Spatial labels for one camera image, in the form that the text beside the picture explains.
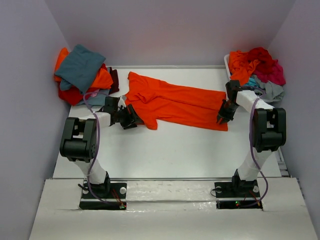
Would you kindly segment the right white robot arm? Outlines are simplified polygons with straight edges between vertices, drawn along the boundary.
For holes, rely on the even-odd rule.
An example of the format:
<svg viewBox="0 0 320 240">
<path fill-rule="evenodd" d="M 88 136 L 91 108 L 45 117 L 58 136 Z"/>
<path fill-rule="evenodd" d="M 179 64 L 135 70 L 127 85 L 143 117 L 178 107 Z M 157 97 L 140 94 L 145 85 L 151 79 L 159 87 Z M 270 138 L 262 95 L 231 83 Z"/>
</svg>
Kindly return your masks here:
<svg viewBox="0 0 320 240">
<path fill-rule="evenodd" d="M 286 111 L 266 103 L 256 94 L 256 87 L 241 86 L 238 80 L 226 83 L 227 99 L 217 114 L 222 125 L 234 119 L 238 107 L 249 114 L 249 152 L 230 182 L 215 183 L 218 198 L 241 198 L 249 192 L 259 192 L 257 178 L 268 157 L 286 143 Z"/>
</svg>

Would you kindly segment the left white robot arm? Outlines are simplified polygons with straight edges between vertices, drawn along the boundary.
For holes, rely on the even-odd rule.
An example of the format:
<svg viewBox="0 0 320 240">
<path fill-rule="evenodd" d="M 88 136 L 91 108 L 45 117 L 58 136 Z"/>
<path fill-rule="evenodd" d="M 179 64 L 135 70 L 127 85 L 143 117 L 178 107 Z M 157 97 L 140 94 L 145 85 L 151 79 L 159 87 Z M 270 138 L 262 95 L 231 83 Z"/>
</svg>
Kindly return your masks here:
<svg viewBox="0 0 320 240">
<path fill-rule="evenodd" d="M 105 198 L 111 191 L 111 180 L 98 161 L 101 129 L 120 124 L 124 130 L 136 128 L 144 122 L 126 98 L 107 96 L 104 106 L 85 117 L 68 117 L 60 141 L 59 152 L 80 168 L 86 177 L 84 189 L 94 197 Z"/>
</svg>

